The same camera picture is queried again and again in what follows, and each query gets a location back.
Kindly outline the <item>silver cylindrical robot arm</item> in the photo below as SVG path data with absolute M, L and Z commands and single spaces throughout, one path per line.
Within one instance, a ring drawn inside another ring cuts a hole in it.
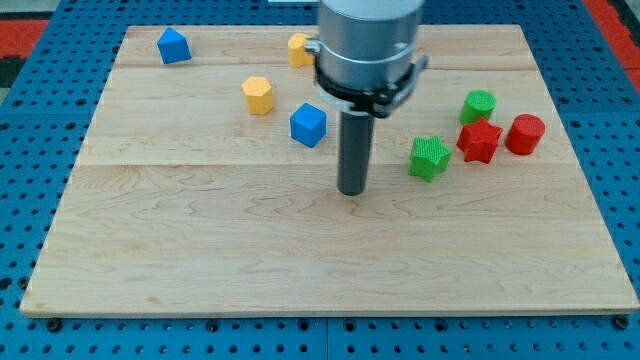
M 316 65 L 332 82 L 378 89 L 409 70 L 423 0 L 322 0 Z

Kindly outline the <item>yellow block behind arm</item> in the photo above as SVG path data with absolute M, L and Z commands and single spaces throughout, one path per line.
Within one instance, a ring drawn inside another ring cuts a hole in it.
M 289 65 L 293 68 L 312 66 L 315 57 L 306 51 L 306 41 L 310 38 L 306 33 L 294 33 L 288 40 Z

